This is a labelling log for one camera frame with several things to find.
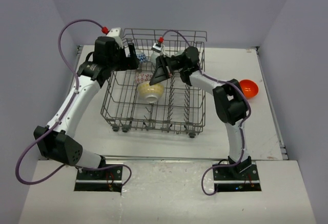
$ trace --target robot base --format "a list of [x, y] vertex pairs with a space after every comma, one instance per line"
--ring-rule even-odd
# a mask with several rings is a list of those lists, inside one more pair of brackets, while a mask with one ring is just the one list
[[213, 169], [213, 178], [217, 192], [261, 191], [257, 166], [251, 157], [235, 167]]
[[123, 167], [103, 171], [77, 171], [74, 191], [121, 192], [122, 170]]

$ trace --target bowl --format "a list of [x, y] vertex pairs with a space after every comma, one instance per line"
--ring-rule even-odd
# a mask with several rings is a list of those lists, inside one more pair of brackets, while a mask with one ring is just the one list
[[258, 94], [257, 84], [250, 79], [243, 79], [239, 82], [242, 92], [247, 99], [255, 97]]
[[149, 85], [149, 82], [143, 82], [138, 85], [137, 90], [140, 97], [146, 102], [153, 104], [157, 102], [164, 93], [164, 86], [161, 83]]
[[135, 54], [137, 55], [137, 59], [139, 59], [139, 62], [140, 62], [140, 63], [147, 62], [147, 57], [146, 57], [146, 55], [145, 55], [142, 51], [140, 51], [140, 50], [135, 50]]
[[143, 82], [148, 82], [148, 81], [150, 81], [150, 79], [152, 78], [152, 74], [148, 74], [148, 73], [138, 73], [138, 72], [136, 72], [135, 73], [135, 78], [134, 78], [134, 80], [135, 80], [135, 82], [137, 83], [137, 84], [141, 84], [141, 83], [143, 83]]

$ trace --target dish rack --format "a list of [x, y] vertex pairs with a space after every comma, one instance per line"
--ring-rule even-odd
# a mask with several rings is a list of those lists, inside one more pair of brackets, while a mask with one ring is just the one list
[[[152, 54], [151, 47], [166, 30], [125, 29], [123, 44], [133, 42], [135, 49], [145, 53], [147, 59]], [[205, 69], [204, 44], [207, 41], [205, 31], [179, 30], [191, 46], [199, 50], [202, 69]], [[170, 56], [185, 49], [188, 45], [176, 33], [168, 33], [164, 43], [166, 53]], [[108, 80], [101, 115], [117, 132], [136, 130], [155, 130], [161, 132], [185, 133], [195, 137], [205, 126], [205, 92], [199, 88], [183, 83], [176, 72], [169, 80], [162, 82], [164, 93], [158, 102], [149, 104], [139, 97], [135, 74], [139, 72], [152, 74], [155, 66], [151, 62], [139, 65], [137, 70], [113, 72]]]

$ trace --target red connector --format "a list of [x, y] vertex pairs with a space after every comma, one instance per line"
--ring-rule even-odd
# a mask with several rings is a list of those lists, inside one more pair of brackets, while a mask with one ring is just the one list
[[109, 33], [109, 30], [107, 27], [102, 27], [101, 31], [104, 33], [104, 34], [108, 34]]

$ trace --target gray wall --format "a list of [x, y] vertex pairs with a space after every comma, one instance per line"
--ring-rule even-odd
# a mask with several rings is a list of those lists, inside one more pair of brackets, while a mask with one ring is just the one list
[[318, 223], [328, 219], [327, 1], [287, 0], [260, 47], [281, 133]]
[[[92, 18], [108, 27], [206, 30], [208, 46], [259, 46], [285, 0], [54, 0], [63, 20]], [[92, 28], [71, 30], [93, 44]]]
[[[14, 175], [33, 130], [45, 125], [67, 94], [70, 78], [57, 50], [63, 21], [53, 0], [0, 0], [0, 223], [17, 223], [28, 192]], [[75, 59], [70, 36], [64, 52]], [[33, 150], [22, 166], [31, 180], [38, 158]]]

